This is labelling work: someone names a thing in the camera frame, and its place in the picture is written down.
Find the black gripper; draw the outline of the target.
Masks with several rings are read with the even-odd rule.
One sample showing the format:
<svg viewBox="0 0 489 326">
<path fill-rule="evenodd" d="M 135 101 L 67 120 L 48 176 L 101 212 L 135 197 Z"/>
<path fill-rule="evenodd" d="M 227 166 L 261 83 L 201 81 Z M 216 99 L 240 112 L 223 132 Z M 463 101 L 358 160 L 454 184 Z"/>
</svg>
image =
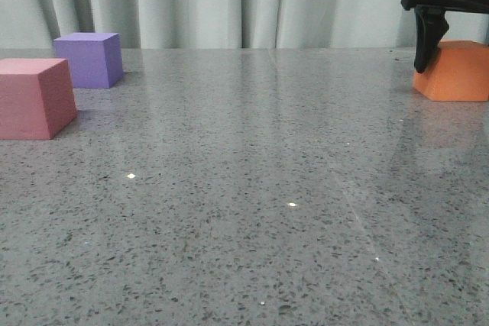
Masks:
<svg viewBox="0 0 489 326">
<path fill-rule="evenodd" d="M 404 10 L 415 8 L 416 55 L 414 67 L 418 73 L 426 70 L 438 49 L 439 41 L 449 30 L 445 10 L 488 13 L 488 0 L 401 0 L 400 3 Z"/>
</svg>

